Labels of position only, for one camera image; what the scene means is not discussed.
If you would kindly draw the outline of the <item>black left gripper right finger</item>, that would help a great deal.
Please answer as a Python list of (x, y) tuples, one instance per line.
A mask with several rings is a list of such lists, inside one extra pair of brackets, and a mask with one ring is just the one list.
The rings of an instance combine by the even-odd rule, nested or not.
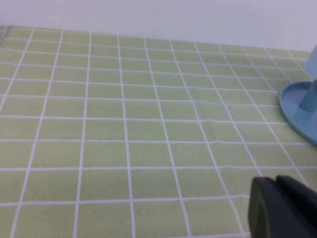
[(277, 185), (304, 216), (317, 215), (317, 192), (290, 176), (276, 177)]

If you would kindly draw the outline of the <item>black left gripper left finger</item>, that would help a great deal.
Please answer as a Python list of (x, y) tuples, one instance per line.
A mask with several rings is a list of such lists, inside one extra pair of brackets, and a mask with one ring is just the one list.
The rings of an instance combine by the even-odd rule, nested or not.
[(304, 216), (269, 177), (251, 183), (248, 223), (253, 238), (315, 238), (317, 216)]

